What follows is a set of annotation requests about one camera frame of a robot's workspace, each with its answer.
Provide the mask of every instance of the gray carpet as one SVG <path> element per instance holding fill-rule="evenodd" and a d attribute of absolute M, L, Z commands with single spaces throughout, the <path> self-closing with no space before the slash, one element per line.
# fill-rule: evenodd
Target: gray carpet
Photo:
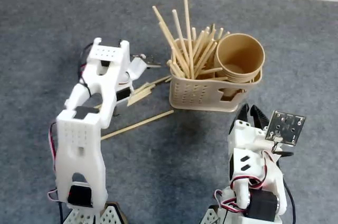
<path fill-rule="evenodd" d="M 170 27 L 182 0 L 0 0 L 1 223 L 58 223 L 47 128 L 77 81 L 81 47 L 130 41 L 162 64 L 169 47 L 152 5 Z M 338 3 L 306 0 L 190 0 L 198 30 L 215 23 L 248 33 L 266 50 L 264 80 L 247 102 L 265 113 L 304 114 L 295 156 L 281 162 L 297 223 L 337 223 Z M 140 86 L 168 75 L 147 70 Z M 105 132 L 170 109 L 169 85 L 114 118 Z M 177 110 L 102 143 L 109 200 L 130 223 L 199 223 L 227 185 L 226 136 L 234 114 Z M 291 207 L 283 216 L 291 223 Z"/>

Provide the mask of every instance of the utensil holder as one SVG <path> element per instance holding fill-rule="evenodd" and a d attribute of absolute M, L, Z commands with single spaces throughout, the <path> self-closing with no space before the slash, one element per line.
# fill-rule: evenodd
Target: utensil holder
<path fill-rule="evenodd" d="M 169 102 L 176 109 L 233 112 L 262 79 L 262 70 L 252 83 L 178 78 L 172 73 Z M 224 97 L 224 89 L 235 89 L 233 98 Z"/>

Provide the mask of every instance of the metal bracket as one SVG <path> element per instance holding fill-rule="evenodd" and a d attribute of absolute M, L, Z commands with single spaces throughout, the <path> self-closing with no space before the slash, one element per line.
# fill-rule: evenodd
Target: metal bracket
<path fill-rule="evenodd" d="M 295 146 L 303 129 L 306 117 L 275 110 L 270 120 L 265 139 Z"/>

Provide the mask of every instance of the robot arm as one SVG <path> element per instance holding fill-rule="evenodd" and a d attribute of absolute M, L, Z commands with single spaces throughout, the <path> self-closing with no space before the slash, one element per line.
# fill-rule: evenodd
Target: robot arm
<path fill-rule="evenodd" d="M 147 67 L 140 58 L 130 62 L 129 42 L 121 41 L 118 48 L 100 42 L 101 38 L 94 40 L 80 82 L 57 117 L 59 144 L 55 159 L 59 200 L 96 216 L 108 197 L 101 129 L 109 127 L 118 106 L 126 106 L 134 91 L 133 80 Z M 101 109 L 82 106 L 95 93 L 102 95 Z M 76 173 L 85 182 L 73 181 Z"/>
<path fill-rule="evenodd" d="M 277 162 L 283 153 L 289 153 L 282 152 L 283 144 L 296 144 L 305 117 L 275 111 L 269 123 L 253 106 L 255 127 L 252 127 L 248 111 L 248 105 L 244 105 L 230 128 L 229 186 L 216 190 L 214 197 L 220 196 L 218 208 L 207 212 L 209 220 L 213 216 L 215 222 L 204 216 L 201 223 L 282 223 L 280 216 L 286 211 L 287 201 Z"/>

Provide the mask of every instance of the paper cup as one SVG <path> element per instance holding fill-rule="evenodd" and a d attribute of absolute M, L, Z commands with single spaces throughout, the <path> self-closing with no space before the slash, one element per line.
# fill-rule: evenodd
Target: paper cup
<path fill-rule="evenodd" d="M 235 83 L 250 82 L 262 69 L 265 61 L 263 46 L 252 36 L 236 33 L 219 41 L 214 67 L 221 67 L 217 77 L 228 77 Z"/>

